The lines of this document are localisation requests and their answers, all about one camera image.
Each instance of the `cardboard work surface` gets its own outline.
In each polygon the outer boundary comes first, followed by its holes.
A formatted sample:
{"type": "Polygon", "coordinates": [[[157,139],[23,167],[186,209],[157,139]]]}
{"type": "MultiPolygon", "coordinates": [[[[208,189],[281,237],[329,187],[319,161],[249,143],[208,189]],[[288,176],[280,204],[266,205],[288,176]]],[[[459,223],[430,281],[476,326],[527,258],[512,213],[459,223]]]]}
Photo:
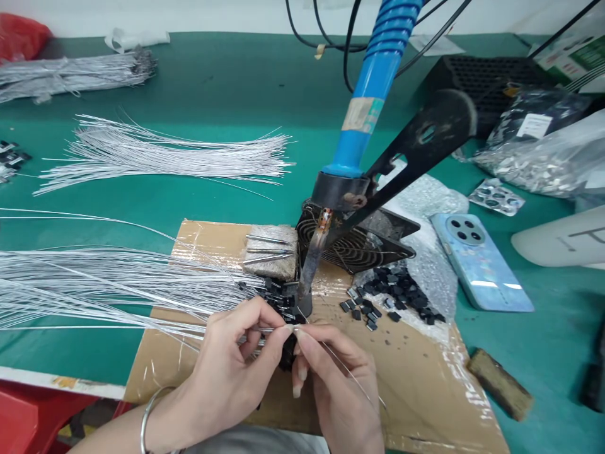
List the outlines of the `cardboard work surface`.
{"type": "MultiPolygon", "coordinates": [[[[185,220],[178,239],[202,254],[175,244],[173,255],[197,260],[208,256],[222,265],[241,268],[246,224],[185,220]]],[[[339,303],[348,298],[352,276],[322,262],[313,283],[313,314],[353,338],[376,360],[386,447],[428,453],[508,453],[485,392],[464,365],[466,348],[458,329],[450,330],[449,345],[438,344],[411,326],[383,317],[378,330],[344,313],[339,303]]],[[[152,316],[189,320],[189,316],[155,308],[152,316]]],[[[174,339],[146,330],[130,372],[125,400],[142,404],[162,386],[179,385],[195,364],[197,353],[174,339]]],[[[269,383],[260,410],[245,421],[293,431],[320,434],[311,386],[301,398],[292,398],[289,373],[277,370],[269,383]]]]}

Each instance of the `black plastic tray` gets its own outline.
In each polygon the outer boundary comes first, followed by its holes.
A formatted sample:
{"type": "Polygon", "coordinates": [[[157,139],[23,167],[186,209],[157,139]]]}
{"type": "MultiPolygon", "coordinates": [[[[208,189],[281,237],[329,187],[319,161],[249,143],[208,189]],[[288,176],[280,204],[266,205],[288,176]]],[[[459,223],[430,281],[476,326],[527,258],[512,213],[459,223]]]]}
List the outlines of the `black plastic tray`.
{"type": "Polygon", "coordinates": [[[550,77],[525,57],[441,57],[427,76],[431,90],[454,88],[471,97],[478,114],[477,137],[486,139],[512,98],[510,85],[552,87],[550,77]]]}

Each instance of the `red plastic bag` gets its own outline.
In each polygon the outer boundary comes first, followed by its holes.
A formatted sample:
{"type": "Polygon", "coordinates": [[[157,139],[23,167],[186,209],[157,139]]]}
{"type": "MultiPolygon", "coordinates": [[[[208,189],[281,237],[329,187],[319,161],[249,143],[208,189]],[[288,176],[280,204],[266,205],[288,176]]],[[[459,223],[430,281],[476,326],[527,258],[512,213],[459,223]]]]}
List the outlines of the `red plastic bag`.
{"type": "Polygon", "coordinates": [[[0,65],[31,60],[50,38],[50,30],[33,19],[0,13],[0,65]]]}

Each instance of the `white container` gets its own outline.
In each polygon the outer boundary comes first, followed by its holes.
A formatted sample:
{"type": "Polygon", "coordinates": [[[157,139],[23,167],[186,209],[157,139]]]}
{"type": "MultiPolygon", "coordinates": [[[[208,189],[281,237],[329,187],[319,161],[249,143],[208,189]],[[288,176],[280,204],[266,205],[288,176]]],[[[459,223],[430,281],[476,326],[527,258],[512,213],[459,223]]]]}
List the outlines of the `white container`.
{"type": "Polygon", "coordinates": [[[513,247],[545,267],[605,262],[605,205],[515,233],[513,247]]]}

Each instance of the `fan grille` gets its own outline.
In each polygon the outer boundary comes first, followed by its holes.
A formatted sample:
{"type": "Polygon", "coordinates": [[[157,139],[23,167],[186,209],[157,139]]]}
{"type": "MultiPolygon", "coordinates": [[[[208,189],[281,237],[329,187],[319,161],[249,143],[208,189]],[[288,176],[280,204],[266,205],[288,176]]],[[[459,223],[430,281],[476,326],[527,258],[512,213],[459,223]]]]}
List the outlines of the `fan grille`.
{"type": "MultiPolygon", "coordinates": [[[[318,213],[319,210],[312,205],[307,205],[302,210],[302,216],[296,226],[301,258],[306,255],[317,227],[318,213]]],[[[403,245],[385,240],[364,228],[356,227],[326,250],[322,258],[355,274],[412,255],[413,251],[410,253],[410,250],[403,245]]]]}

